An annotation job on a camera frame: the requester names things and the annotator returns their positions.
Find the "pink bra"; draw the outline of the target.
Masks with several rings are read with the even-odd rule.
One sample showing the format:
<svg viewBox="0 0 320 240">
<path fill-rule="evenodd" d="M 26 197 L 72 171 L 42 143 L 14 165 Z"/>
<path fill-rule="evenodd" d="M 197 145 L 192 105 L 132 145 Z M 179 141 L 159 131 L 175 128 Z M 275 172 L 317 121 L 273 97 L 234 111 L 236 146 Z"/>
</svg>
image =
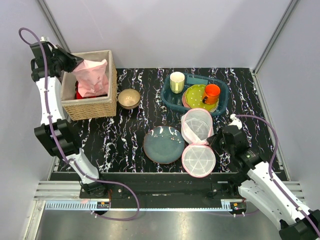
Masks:
<svg viewBox="0 0 320 240">
<path fill-rule="evenodd" d="M 109 79 L 106 75 L 108 62 L 92 61 L 85 59 L 73 72 L 71 72 L 79 85 L 91 90 L 98 97 L 107 96 L 109 91 Z"/>
</svg>

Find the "red bra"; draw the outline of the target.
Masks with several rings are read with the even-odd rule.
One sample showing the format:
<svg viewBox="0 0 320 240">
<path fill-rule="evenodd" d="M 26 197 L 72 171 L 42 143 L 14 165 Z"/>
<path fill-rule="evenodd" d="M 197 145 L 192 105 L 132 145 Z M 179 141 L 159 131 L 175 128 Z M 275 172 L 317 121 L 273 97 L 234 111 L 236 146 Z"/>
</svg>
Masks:
<svg viewBox="0 0 320 240">
<path fill-rule="evenodd" d="M 89 89 L 82 87 L 78 81 L 75 82 L 75 98 L 77 100 L 81 99 L 92 99 L 97 98 L 98 96 Z"/>
</svg>

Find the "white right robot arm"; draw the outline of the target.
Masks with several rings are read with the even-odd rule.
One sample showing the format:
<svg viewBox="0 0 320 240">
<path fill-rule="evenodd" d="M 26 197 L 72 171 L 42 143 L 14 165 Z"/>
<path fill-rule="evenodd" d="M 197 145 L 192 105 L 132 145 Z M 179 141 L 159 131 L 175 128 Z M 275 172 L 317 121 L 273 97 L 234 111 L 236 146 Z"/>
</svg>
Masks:
<svg viewBox="0 0 320 240">
<path fill-rule="evenodd" d="M 299 200 L 273 172 L 273 160 L 249 147 L 242 130 L 243 115 L 232 114 L 231 122 L 207 138 L 209 146 L 224 151 L 237 168 L 228 179 L 227 192 L 253 203 L 277 228 L 283 240 L 318 240 L 320 211 Z"/>
</svg>

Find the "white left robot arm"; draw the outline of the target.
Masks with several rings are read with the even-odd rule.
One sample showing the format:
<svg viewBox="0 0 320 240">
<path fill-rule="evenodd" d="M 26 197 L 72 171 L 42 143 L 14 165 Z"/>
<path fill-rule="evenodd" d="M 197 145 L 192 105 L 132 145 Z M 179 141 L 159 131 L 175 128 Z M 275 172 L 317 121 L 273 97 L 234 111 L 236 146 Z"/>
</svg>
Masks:
<svg viewBox="0 0 320 240">
<path fill-rule="evenodd" d="M 40 93 L 42 111 L 40 126 L 34 129 L 34 134 L 52 157 L 73 168 L 84 193 L 103 198 L 108 194 L 108 186 L 85 155 L 78 131 L 64 116 L 61 103 L 62 72 L 72 72 L 84 60 L 46 40 L 31 44 L 30 49 L 34 55 L 31 77 Z"/>
</svg>

